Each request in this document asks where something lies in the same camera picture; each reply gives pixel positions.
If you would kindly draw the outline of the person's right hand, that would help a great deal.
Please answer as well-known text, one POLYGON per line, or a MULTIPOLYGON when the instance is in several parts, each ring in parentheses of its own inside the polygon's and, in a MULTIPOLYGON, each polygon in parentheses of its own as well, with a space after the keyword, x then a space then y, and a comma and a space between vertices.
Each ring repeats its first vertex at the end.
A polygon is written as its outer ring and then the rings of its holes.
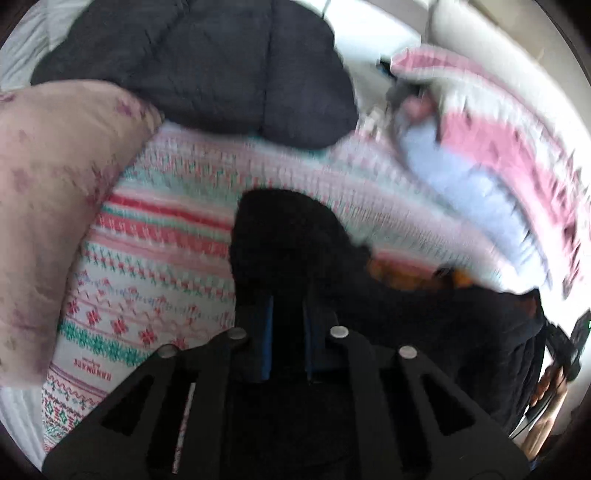
POLYGON ((548 403, 544 412, 520 446, 529 461, 533 461, 538 456, 548 439, 567 393, 568 382, 565 379, 563 368, 557 365, 549 366, 538 382, 535 393, 530 401, 530 407, 541 403, 545 396, 549 397, 548 403))

